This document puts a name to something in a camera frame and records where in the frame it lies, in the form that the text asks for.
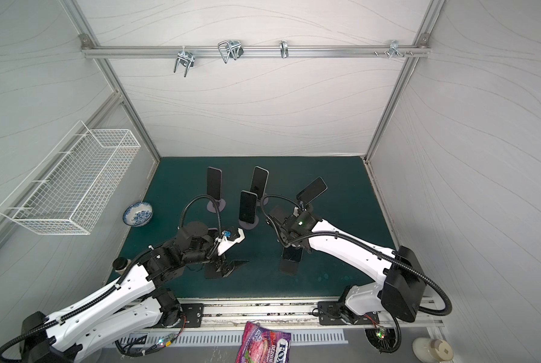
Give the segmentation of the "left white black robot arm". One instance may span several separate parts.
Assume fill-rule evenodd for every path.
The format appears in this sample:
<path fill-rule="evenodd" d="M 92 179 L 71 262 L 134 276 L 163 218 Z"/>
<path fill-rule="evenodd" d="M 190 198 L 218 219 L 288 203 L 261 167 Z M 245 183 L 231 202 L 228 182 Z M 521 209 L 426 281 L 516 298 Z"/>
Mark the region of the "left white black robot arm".
<path fill-rule="evenodd" d="M 26 318 L 22 333 L 0 347 L 0 362 L 14 346 L 19 362 L 81 362 L 134 331 L 174 327 L 187 315 L 166 284 L 190 265 L 203 266 L 210 279 L 227 277 L 243 261 L 225 254 L 244 238 L 241 228 L 181 220 L 174 238 L 126 261 L 115 281 L 62 310 Z"/>

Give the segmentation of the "front left folding stand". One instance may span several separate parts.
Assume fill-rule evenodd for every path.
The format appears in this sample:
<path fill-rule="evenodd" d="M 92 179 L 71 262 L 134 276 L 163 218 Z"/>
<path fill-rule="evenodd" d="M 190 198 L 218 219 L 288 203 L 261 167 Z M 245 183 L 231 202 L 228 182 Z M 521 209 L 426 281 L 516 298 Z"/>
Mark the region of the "front left folding stand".
<path fill-rule="evenodd" d="M 224 278 L 228 272 L 225 262 L 215 261 L 205 265 L 204 277 L 207 280 Z"/>

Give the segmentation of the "front right folding stand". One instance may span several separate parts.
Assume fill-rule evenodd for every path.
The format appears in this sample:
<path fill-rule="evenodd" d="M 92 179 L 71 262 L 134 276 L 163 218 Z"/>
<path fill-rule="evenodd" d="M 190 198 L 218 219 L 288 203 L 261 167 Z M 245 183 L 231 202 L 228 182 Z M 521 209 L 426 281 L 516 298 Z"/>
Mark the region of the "front right folding stand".
<path fill-rule="evenodd" d="M 299 260 L 285 260 L 282 259 L 279 264 L 279 271 L 291 276 L 296 276 L 299 271 Z"/>

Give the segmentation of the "middle round stand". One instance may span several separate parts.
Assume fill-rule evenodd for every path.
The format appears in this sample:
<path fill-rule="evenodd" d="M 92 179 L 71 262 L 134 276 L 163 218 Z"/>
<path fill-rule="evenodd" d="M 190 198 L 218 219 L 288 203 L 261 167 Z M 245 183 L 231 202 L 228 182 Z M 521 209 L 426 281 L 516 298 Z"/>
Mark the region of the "middle round stand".
<path fill-rule="evenodd" d="M 259 224 L 259 217 L 255 216 L 255 222 L 249 223 L 242 220 L 239 221 L 239 225 L 244 230 L 253 230 Z"/>

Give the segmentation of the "round stand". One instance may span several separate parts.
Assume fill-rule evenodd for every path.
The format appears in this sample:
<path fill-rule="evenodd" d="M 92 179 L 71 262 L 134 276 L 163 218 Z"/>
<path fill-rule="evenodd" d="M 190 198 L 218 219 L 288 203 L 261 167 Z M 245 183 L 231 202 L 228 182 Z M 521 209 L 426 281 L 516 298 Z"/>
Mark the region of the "round stand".
<path fill-rule="evenodd" d="M 242 220 L 239 221 L 239 225 L 244 230 L 253 230 L 259 224 L 259 217 L 255 216 L 255 222 L 249 223 Z"/>
<path fill-rule="evenodd" d="M 206 208 L 210 213 L 216 213 L 216 210 L 222 212 L 226 207 L 226 200 L 220 199 L 215 200 L 214 202 L 209 201 Z"/>

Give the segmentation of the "blue white ceramic bowl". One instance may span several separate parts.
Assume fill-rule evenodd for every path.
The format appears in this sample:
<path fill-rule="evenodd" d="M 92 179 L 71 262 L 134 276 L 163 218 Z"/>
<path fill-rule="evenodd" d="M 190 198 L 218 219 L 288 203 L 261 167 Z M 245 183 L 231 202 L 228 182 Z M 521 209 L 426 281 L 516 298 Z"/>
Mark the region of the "blue white ceramic bowl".
<path fill-rule="evenodd" d="M 153 208 L 148 202 L 131 204 L 122 216 L 122 222 L 130 227 L 142 227 L 148 224 L 153 217 Z"/>

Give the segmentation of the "black capped glass bottle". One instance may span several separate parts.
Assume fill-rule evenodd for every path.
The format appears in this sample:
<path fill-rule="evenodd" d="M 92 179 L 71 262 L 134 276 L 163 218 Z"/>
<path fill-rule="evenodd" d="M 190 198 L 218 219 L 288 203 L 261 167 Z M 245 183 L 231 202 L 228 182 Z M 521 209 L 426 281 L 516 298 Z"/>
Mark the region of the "black capped glass bottle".
<path fill-rule="evenodd" d="M 113 261 L 112 267 L 117 274 L 122 275 L 130 264 L 131 260 L 125 257 L 118 257 Z"/>

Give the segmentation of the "metal u-bolt clamp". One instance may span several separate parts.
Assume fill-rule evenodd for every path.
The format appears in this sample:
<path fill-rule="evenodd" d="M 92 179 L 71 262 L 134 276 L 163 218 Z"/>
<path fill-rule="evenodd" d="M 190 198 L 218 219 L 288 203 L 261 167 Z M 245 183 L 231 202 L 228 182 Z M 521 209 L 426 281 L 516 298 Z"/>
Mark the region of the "metal u-bolt clamp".
<path fill-rule="evenodd" d="M 178 70 L 184 70 L 184 77 L 187 77 L 189 70 L 194 67 L 195 60 L 194 54 L 183 47 L 177 54 L 173 72 L 176 73 Z"/>
<path fill-rule="evenodd" d="M 242 43 L 239 40 L 225 40 L 219 42 L 218 51 L 225 64 L 229 60 L 237 60 L 244 54 Z"/>

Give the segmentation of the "aluminium cross bar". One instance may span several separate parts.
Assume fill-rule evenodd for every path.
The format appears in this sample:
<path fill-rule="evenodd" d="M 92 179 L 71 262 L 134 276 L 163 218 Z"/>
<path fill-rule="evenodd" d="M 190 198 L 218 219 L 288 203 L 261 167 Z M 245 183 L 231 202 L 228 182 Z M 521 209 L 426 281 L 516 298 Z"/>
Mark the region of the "aluminium cross bar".
<path fill-rule="evenodd" d="M 288 44 L 288 58 L 369 58 L 376 57 L 373 52 L 383 52 L 389 45 L 292 45 Z M 82 49 L 81 53 L 89 59 L 174 59 L 183 46 L 100 46 Z M 221 59 L 218 47 L 185 46 L 195 59 Z M 280 46 L 276 45 L 243 45 L 242 59 L 282 59 Z M 404 51 L 412 51 L 412 57 L 427 57 L 432 49 L 400 45 Z"/>

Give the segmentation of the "left metal U-bolt clamp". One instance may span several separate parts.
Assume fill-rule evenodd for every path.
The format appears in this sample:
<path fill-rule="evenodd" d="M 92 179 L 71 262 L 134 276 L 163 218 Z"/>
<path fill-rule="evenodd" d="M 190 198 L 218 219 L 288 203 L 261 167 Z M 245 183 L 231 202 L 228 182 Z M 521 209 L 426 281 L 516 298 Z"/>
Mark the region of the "left metal U-bolt clamp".
<path fill-rule="evenodd" d="M 194 67 L 195 60 L 194 54 L 183 47 L 177 54 L 173 72 L 176 73 L 178 70 L 184 70 L 184 77 L 187 77 L 189 70 Z"/>

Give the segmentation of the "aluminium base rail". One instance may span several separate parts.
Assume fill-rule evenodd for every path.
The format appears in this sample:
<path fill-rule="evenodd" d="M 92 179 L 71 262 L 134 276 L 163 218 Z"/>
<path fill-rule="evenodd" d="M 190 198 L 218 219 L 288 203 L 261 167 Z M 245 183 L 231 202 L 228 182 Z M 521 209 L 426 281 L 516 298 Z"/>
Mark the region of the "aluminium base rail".
<path fill-rule="evenodd" d="M 202 303 L 204 313 L 199 328 L 190 330 L 203 331 L 235 331 L 244 328 L 246 322 L 259 323 L 265 328 L 279 331 L 329 328 L 332 326 L 319 325 L 318 319 L 311 315 L 313 308 L 320 301 L 334 301 L 334 297 L 309 298 L 243 298 L 243 299 L 197 299 L 183 298 L 181 303 Z M 393 320 L 389 313 L 378 314 L 379 324 L 391 328 Z M 128 337 L 130 334 L 141 332 L 158 332 L 169 334 L 180 328 L 161 328 L 159 318 L 151 313 L 149 304 L 134 301 L 126 308 L 110 317 L 107 324 L 102 323 L 86 333 L 88 337 L 109 337 L 110 340 Z M 339 328 L 372 328 L 369 325 L 343 325 Z"/>

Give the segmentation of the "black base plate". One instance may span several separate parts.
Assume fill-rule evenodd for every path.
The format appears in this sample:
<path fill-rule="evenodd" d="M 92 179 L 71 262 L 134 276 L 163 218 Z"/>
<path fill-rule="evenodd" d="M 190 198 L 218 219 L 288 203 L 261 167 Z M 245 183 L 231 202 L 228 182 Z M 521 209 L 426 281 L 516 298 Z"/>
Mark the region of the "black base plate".
<path fill-rule="evenodd" d="M 202 303 L 182 303 L 162 314 L 159 321 L 161 328 L 199 328 L 204 313 Z"/>
<path fill-rule="evenodd" d="M 318 319 L 321 326 L 343 325 L 379 325 L 378 314 L 356 315 L 343 303 L 334 301 L 320 301 L 311 311 L 311 315 Z"/>

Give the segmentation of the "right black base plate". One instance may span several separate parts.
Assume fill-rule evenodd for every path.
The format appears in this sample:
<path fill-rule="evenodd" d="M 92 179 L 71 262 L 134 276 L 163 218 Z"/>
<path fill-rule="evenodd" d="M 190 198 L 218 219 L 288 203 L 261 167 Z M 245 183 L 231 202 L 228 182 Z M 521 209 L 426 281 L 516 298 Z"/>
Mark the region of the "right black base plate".
<path fill-rule="evenodd" d="M 311 315 L 318 319 L 321 326 L 343 325 L 379 325 L 378 314 L 356 315 L 343 303 L 334 301 L 320 301 L 311 311 Z"/>

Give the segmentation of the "small metal bracket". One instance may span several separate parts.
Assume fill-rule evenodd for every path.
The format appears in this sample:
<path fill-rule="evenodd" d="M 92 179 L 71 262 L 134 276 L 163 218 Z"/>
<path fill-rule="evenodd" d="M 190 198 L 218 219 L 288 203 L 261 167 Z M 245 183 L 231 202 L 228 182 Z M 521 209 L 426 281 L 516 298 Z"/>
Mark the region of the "small metal bracket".
<path fill-rule="evenodd" d="M 289 57 L 289 48 L 288 43 L 285 40 L 281 40 L 279 43 L 280 46 L 280 56 L 282 59 L 287 59 Z"/>

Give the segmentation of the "right metal bolt bracket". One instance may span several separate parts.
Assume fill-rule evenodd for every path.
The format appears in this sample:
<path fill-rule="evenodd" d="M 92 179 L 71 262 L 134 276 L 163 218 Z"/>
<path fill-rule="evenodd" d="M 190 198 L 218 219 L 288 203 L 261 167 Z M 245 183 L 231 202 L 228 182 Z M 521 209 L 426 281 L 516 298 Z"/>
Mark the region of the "right metal bolt bracket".
<path fill-rule="evenodd" d="M 404 51 L 404 50 L 401 50 L 400 49 L 400 45 L 398 43 L 397 40 L 393 40 L 388 49 L 383 51 L 383 52 L 379 52 L 379 51 L 374 51 L 373 54 L 376 56 L 376 57 L 387 57 L 387 58 L 394 58 L 394 57 L 412 57 L 414 55 L 414 53 L 412 51 Z"/>

